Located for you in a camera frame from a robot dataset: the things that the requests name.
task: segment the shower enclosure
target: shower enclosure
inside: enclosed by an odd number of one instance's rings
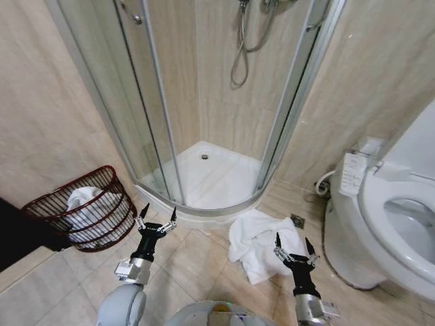
[[[260,199],[344,0],[47,4],[138,191],[206,219]]]

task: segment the toilet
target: toilet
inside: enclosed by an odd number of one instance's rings
[[[435,300],[434,124],[435,101],[391,141],[360,141],[331,176],[325,254],[348,285],[389,279]]]

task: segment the bidet control panel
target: bidet control panel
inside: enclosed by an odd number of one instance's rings
[[[343,158],[338,192],[349,197],[358,195],[366,168],[366,156],[346,153]]]

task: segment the white towel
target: white towel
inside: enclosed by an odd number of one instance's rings
[[[273,252],[276,234],[279,233],[281,246],[288,253],[305,255],[305,249],[293,221],[290,218],[274,219],[252,209],[237,217],[230,227],[230,261],[240,260],[251,284],[267,280],[280,273],[290,275]]]
[[[68,211],[76,209],[77,207],[86,204],[93,198],[97,197],[103,190],[97,187],[81,187],[71,192],[68,198]],[[93,202],[87,207],[81,209],[79,213],[74,215],[67,215],[65,219],[72,225],[70,231],[79,230],[85,228],[87,225],[94,224],[106,216],[120,201],[121,194],[113,194],[107,192],[103,194],[97,201]],[[93,243],[94,247],[103,246],[111,241],[116,241],[118,236],[114,233],[110,233],[115,225],[118,225],[122,218],[125,216],[125,208],[122,205],[111,214],[110,222],[108,220],[101,221],[95,226],[92,226],[86,230],[71,233],[69,239],[73,242],[81,242],[83,240],[96,238],[103,234],[108,234],[102,239],[96,240]]]

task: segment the laundry basket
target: laundry basket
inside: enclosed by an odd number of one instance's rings
[[[71,193],[88,186],[97,187],[102,192],[68,211]],[[49,223],[67,235],[75,248],[85,252],[101,251],[121,241],[134,226],[137,214],[115,169],[109,165],[35,199],[22,211],[31,219]]]

